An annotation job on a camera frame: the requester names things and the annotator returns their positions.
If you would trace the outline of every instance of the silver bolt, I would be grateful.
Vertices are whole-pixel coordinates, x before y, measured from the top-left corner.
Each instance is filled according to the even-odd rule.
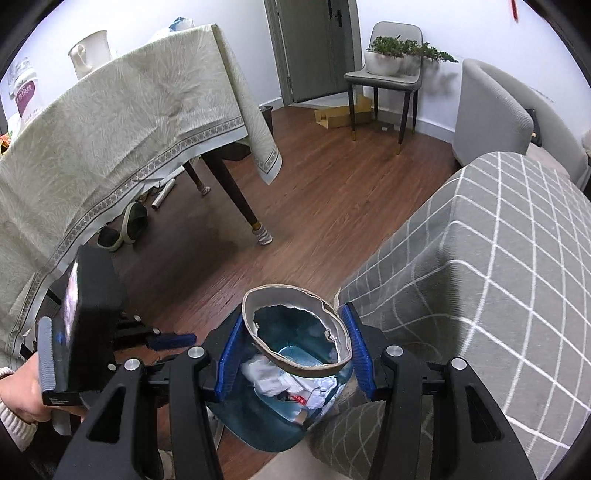
[[[468,364],[463,358],[456,357],[452,360],[452,367],[456,370],[464,370]]]
[[[191,347],[187,353],[191,358],[200,358],[203,355],[205,355],[205,350],[203,349],[203,347],[194,346]]]
[[[386,353],[389,356],[400,356],[403,352],[404,350],[402,350],[402,347],[398,345],[390,345],[386,348]]]
[[[133,370],[137,370],[139,367],[139,360],[137,358],[130,358],[125,362],[125,369],[132,372]]]

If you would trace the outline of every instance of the potted plant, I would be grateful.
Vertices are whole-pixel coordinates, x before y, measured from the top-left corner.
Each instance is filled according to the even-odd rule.
[[[381,76],[415,75],[421,59],[457,63],[449,53],[439,51],[428,42],[419,44],[416,40],[402,41],[400,35],[396,38],[376,37],[365,52],[368,72]]]

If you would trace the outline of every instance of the slipper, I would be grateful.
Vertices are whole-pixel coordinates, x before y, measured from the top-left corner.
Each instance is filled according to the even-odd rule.
[[[123,235],[114,228],[105,226],[100,229],[96,243],[100,248],[104,248],[109,252],[114,252],[123,245]]]
[[[148,210],[140,202],[130,203],[125,209],[121,236],[126,244],[134,244],[148,226]]]

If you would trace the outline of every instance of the gray plaid cloth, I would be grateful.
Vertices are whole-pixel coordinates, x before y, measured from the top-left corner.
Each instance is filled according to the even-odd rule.
[[[487,154],[361,265],[339,303],[424,360],[465,357],[541,479],[591,411],[590,231],[591,204],[574,184],[522,155]],[[383,410],[354,392],[312,432],[313,453],[365,479]],[[424,478],[428,467],[425,453]]]

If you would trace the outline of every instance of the door frame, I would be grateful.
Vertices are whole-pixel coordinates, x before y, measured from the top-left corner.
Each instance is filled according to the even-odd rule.
[[[363,66],[361,52],[361,31],[359,29],[359,13],[357,11],[357,0],[347,0],[349,4],[349,15],[351,18],[351,33],[353,36],[353,62],[355,70],[360,70]],[[279,8],[277,0],[264,0],[265,10],[267,11],[267,21],[271,33],[271,43],[275,55],[275,64],[277,65],[277,76],[279,77],[279,86],[281,88],[281,97],[283,105],[290,105],[294,98],[289,84],[289,67],[287,66],[287,55],[285,45],[283,44],[283,35],[281,34],[281,24],[279,23]]]

